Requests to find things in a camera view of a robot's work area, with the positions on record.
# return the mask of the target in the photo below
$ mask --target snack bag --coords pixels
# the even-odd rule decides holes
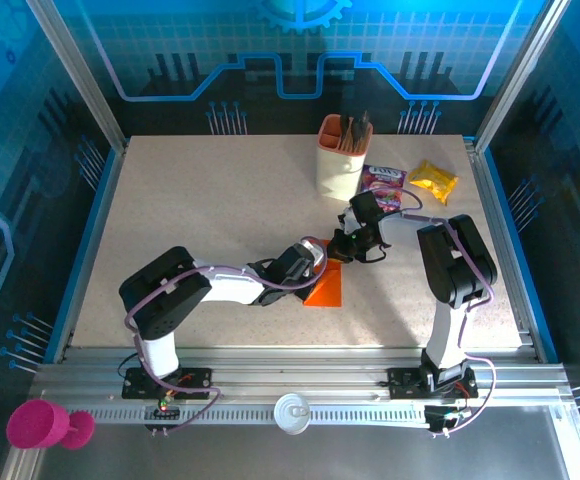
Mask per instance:
[[[435,167],[427,160],[408,176],[408,181],[412,185],[429,190],[444,205],[448,205],[448,195],[454,190],[458,180],[456,175]]]
[[[361,193],[382,187],[403,187],[407,172],[396,168],[364,165],[361,173]],[[401,207],[401,192],[385,190],[374,192],[377,203],[384,212],[392,212]]]

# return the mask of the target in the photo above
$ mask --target table surface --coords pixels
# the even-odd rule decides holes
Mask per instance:
[[[315,151],[314,135],[133,137],[72,344],[130,346],[119,286],[175,245],[241,266],[276,257],[304,235],[330,239],[347,204],[316,192]],[[497,261],[462,137],[375,135],[366,164],[410,171],[424,159],[459,182],[447,207],[410,186],[422,213],[470,215]],[[294,296],[268,307],[204,303],[176,330],[177,345],[424,346],[435,300],[415,232],[404,226],[403,241],[383,262],[344,265],[341,308],[304,307]],[[501,274],[494,290],[495,302],[478,312],[465,346],[520,345]]]

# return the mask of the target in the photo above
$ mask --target pen holder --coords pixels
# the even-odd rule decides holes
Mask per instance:
[[[355,148],[350,128],[342,138],[339,119],[340,115],[328,115],[317,135],[317,191],[326,197],[348,201],[357,193],[372,124],[368,123],[365,136]]]

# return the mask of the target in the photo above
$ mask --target gray floor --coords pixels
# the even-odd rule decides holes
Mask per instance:
[[[143,427],[100,426],[84,449],[46,452],[39,480],[567,478],[542,410],[491,408],[456,437],[380,427],[190,427],[151,438]]]

